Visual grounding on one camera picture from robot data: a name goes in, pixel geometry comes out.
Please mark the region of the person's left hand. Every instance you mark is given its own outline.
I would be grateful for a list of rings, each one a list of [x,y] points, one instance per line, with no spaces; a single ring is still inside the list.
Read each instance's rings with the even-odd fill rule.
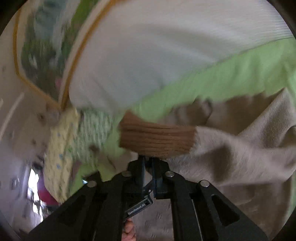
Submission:
[[[127,219],[124,223],[121,241],[136,241],[137,235],[135,233],[134,223],[131,219]]]

